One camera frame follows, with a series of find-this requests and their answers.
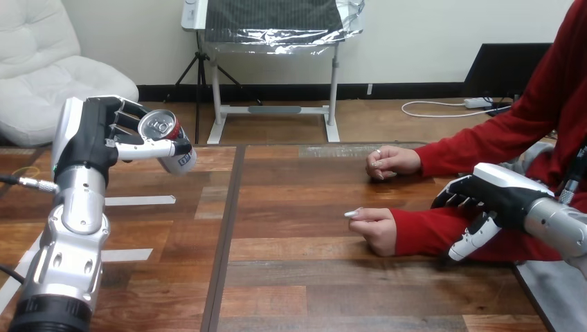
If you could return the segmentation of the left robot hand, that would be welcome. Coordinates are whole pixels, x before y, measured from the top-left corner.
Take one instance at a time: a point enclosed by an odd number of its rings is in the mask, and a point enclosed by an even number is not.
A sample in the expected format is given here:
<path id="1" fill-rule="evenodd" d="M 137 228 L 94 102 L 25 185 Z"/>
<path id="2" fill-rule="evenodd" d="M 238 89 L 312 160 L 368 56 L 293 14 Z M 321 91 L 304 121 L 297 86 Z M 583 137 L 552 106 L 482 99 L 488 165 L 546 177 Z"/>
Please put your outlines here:
<path id="1" fill-rule="evenodd" d="M 86 167 L 105 180 L 118 161 L 156 159 L 176 176 L 190 172 L 197 154 L 179 119 L 119 95 L 69 98 L 60 115 L 51 152 L 51 176 Z"/>

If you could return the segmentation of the person's hand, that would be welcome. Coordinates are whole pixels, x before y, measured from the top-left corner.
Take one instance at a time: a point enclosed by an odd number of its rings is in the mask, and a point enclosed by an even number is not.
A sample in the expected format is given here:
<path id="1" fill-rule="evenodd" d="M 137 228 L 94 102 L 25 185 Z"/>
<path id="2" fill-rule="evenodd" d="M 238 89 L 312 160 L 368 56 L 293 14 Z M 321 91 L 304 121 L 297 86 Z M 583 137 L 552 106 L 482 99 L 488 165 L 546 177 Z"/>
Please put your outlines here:
<path id="1" fill-rule="evenodd" d="M 397 225 L 386 208 L 358 208 L 346 212 L 350 231 L 363 236 L 371 250 L 380 257 L 396 255 Z"/>
<path id="2" fill-rule="evenodd" d="M 371 178 L 384 181 L 396 175 L 415 174 L 421 167 L 415 150 L 384 145 L 367 156 L 365 170 Z"/>

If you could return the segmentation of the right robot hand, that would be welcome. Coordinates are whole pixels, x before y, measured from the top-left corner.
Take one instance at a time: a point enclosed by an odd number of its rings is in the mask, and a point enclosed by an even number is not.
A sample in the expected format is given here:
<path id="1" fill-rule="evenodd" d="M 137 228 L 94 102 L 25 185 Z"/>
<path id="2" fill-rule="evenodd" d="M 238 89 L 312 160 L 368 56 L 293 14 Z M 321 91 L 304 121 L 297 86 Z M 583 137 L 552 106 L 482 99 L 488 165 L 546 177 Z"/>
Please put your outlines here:
<path id="1" fill-rule="evenodd" d="M 545 186 L 510 169 L 478 163 L 473 173 L 450 181 L 431 208 L 472 209 L 478 216 L 448 249 L 444 261 L 456 264 L 490 242 L 502 229 L 522 230 L 533 202 L 553 199 Z"/>

